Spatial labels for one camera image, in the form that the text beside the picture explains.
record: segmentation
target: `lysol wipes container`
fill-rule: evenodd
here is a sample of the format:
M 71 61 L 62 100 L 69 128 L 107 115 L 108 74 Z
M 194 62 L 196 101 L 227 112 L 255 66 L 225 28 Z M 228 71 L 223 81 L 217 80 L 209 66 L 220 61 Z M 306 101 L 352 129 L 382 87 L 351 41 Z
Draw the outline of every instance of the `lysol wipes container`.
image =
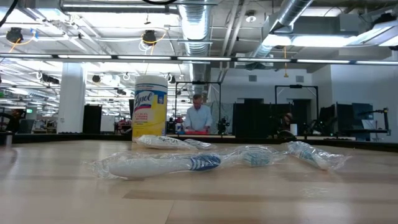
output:
M 132 139 L 166 133 L 167 80 L 154 75 L 136 78 Z

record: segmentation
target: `yellow label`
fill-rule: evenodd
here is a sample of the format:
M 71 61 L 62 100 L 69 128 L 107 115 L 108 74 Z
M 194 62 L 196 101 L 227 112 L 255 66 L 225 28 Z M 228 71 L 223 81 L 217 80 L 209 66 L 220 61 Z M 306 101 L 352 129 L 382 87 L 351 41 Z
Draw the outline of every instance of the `yellow label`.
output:
M 137 84 L 132 120 L 133 139 L 144 134 L 165 135 L 166 111 L 166 86 Z

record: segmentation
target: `yellow cord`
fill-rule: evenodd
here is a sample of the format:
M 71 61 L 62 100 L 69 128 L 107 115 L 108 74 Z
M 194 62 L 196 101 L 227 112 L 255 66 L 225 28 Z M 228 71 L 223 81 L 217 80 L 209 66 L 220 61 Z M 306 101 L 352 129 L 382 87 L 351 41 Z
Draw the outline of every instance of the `yellow cord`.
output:
M 18 40 L 17 40 L 17 42 L 15 42 L 15 43 L 12 43 L 13 44 L 13 46 L 11 47 L 11 50 L 10 51 L 8 51 L 8 53 L 11 53 L 12 52 L 12 50 L 14 50 L 14 48 L 15 48 L 15 46 L 18 44 L 18 42 L 21 40 L 21 38 L 18 38 Z
M 285 78 L 289 77 L 289 75 L 287 74 L 287 63 L 285 63 L 285 75 L 284 75 L 284 77 Z
M 152 44 L 152 49 L 150 50 L 150 54 L 151 54 L 151 55 L 152 55 L 152 53 L 154 52 L 154 49 L 155 49 L 155 45 Z M 147 68 L 145 69 L 145 74 L 144 74 L 144 75 L 147 75 L 148 67 L 149 67 L 149 63 L 147 64 Z
M 144 43 L 146 43 L 146 44 L 154 44 L 154 43 L 156 43 L 156 42 L 161 41 L 161 40 L 164 38 L 165 35 L 166 35 L 166 33 L 164 33 L 163 36 L 162 36 L 159 40 L 155 40 L 155 41 L 145 41 L 145 40 L 143 39 L 144 34 L 142 34 L 142 35 L 141 35 L 141 39 L 142 39 L 142 41 L 143 41 Z
M 18 44 L 18 41 L 17 41 L 16 43 L 12 43 L 11 41 L 8 41 L 8 40 L 7 40 L 7 41 L 8 41 L 10 44 L 25 45 L 25 44 L 29 44 L 34 38 L 35 38 L 35 34 L 33 34 L 32 38 L 30 38 L 30 40 L 29 40 L 28 42 L 20 43 L 20 44 Z

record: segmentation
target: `white shirt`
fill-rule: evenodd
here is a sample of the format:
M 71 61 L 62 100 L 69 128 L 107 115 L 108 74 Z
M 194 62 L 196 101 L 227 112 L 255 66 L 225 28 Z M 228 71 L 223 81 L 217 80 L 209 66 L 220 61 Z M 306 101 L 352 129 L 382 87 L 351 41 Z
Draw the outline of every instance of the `white shirt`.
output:
M 196 110 L 194 106 L 188 109 L 185 127 L 191 127 L 194 131 L 204 131 L 205 126 L 210 127 L 212 123 L 210 107 L 201 105 L 199 110 Z

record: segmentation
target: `plastic wrapper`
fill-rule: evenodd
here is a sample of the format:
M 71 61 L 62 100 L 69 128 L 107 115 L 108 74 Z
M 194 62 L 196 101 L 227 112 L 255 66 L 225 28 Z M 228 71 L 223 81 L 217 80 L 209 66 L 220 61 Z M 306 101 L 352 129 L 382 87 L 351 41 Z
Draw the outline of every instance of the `plastic wrapper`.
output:
M 287 143 L 288 153 L 322 170 L 335 170 L 342 167 L 351 156 L 331 154 L 307 143 L 296 141 Z
M 189 149 L 196 150 L 195 146 L 181 140 L 167 136 L 143 135 L 135 139 L 138 145 L 154 149 Z
M 233 149 L 232 153 L 221 156 L 221 165 L 225 167 L 243 164 L 248 167 L 261 167 L 272 165 L 285 157 L 286 152 L 279 152 L 269 146 L 238 146 Z
M 157 154 L 147 152 L 119 152 L 107 158 L 87 162 L 99 178 L 143 178 L 177 171 L 204 171 L 218 167 L 217 154 Z
M 214 144 L 197 141 L 197 140 L 193 140 L 193 139 L 186 139 L 186 140 L 184 140 L 184 142 L 190 144 L 191 146 L 195 146 L 199 150 L 212 150 L 212 149 L 217 148 L 217 146 Z
M 153 177 L 178 171 L 205 171 L 218 167 L 244 165 L 268 166 L 275 161 L 274 149 L 264 146 L 242 146 L 220 152 L 149 153 L 119 152 L 100 161 L 86 162 L 102 179 Z

